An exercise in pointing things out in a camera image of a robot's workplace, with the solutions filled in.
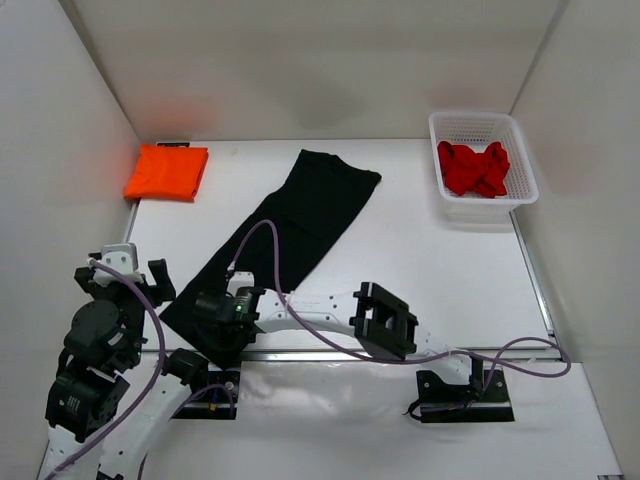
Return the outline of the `black t shirt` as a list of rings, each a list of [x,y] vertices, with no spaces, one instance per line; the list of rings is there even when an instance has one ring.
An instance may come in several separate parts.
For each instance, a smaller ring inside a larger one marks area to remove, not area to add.
[[[197,317],[202,294],[227,291],[234,263],[265,289],[299,287],[356,219],[382,177],[336,155],[303,150],[284,184],[270,193],[160,315],[161,321],[220,368],[256,339],[248,327],[225,328]]]

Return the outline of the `orange t shirt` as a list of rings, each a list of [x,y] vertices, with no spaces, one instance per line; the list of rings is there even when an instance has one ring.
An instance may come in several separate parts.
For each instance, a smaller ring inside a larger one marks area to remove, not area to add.
[[[204,147],[141,145],[123,197],[192,203],[208,158],[208,149]]]

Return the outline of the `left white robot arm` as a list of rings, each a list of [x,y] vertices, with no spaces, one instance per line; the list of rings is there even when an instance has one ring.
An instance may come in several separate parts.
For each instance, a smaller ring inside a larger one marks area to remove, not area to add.
[[[210,386],[207,360],[178,349],[159,353],[150,379],[125,408],[124,375],[142,359],[144,321],[175,299],[165,260],[149,264],[154,284],[139,271],[127,244],[95,253],[74,278],[90,302],[73,316],[47,398],[48,446],[42,479],[133,479],[154,441],[187,400]]]

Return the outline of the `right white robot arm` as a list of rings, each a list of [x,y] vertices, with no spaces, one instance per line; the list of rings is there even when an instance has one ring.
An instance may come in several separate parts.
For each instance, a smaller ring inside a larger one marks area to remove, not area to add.
[[[334,295],[279,294],[239,281],[221,296],[201,293],[194,306],[196,325],[212,343],[201,352],[218,367],[231,365],[257,337],[305,330],[356,340],[366,354],[385,364],[427,365],[452,393],[470,400],[484,389],[481,363],[419,328],[406,302],[380,285],[364,282],[354,292]]]

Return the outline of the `dark label sticker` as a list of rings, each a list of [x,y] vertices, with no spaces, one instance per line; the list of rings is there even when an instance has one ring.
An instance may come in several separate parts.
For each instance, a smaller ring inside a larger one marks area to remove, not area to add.
[[[190,147],[190,142],[158,142],[156,146],[168,147],[168,148],[181,148]]]

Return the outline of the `red t shirt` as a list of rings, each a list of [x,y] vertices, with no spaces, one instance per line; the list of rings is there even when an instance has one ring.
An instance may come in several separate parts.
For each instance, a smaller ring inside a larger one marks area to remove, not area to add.
[[[475,152],[466,145],[441,141],[437,153],[444,185],[454,194],[474,193],[484,198],[507,195],[505,179],[510,162],[500,142]]]

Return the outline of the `white plastic basket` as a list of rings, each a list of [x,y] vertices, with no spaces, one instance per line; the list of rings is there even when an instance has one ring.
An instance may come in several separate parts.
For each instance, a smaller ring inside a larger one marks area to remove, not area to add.
[[[493,112],[435,112],[429,116],[429,133],[441,208],[450,219],[461,223],[500,223],[516,208],[538,200],[524,138],[511,116]],[[448,189],[438,152],[438,145],[443,141],[468,147],[476,153],[499,143],[510,163],[504,179],[506,194],[486,198],[476,193],[457,195]]]

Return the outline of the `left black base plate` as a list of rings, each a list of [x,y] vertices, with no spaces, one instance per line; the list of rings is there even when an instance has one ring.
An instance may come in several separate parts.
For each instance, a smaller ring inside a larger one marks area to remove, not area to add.
[[[235,420],[238,413],[241,372],[210,370],[194,387],[194,393],[175,414],[175,419]]]

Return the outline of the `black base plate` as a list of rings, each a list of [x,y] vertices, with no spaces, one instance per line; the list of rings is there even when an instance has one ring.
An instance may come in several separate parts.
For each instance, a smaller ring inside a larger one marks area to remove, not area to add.
[[[210,370],[194,387],[194,393],[175,414],[175,419],[235,420],[238,413],[241,372]]]
[[[418,371],[418,398],[409,404],[405,416],[421,424],[509,423],[515,421],[504,372],[483,379],[471,376],[467,385],[444,382],[435,372]]]

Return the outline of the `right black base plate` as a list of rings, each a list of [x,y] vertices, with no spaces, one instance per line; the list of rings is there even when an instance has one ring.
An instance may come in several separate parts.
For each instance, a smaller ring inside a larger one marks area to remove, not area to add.
[[[405,416],[421,424],[509,423],[515,421],[504,372],[483,379],[471,376],[467,385],[444,382],[435,372],[418,371],[418,398],[409,404]]]

